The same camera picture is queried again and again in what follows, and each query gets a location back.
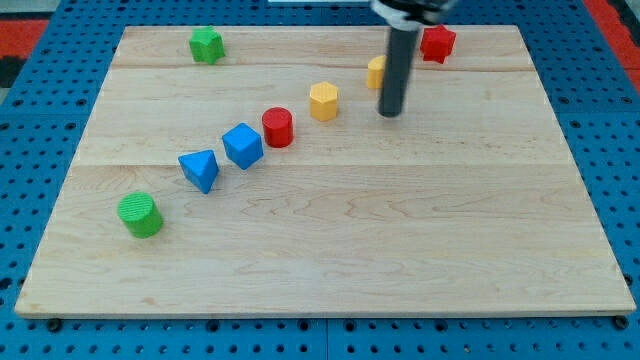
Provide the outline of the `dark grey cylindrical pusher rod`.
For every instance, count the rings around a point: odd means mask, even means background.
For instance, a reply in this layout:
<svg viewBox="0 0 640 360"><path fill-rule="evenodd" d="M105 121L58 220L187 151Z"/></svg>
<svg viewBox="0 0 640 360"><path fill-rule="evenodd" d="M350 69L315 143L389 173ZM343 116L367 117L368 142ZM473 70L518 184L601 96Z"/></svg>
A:
<svg viewBox="0 0 640 360"><path fill-rule="evenodd" d="M378 113L383 117L394 118L403 111L417 35L417 29L405 31L390 28L385 71L378 99Z"/></svg>

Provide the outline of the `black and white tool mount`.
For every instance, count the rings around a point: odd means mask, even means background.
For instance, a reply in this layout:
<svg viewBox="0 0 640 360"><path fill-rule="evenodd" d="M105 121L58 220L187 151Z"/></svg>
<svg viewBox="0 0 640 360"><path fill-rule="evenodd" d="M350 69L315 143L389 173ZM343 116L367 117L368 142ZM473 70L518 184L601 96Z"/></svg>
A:
<svg viewBox="0 0 640 360"><path fill-rule="evenodd" d="M396 30L416 31L420 26L439 25L458 0L371 0L371 9Z"/></svg>

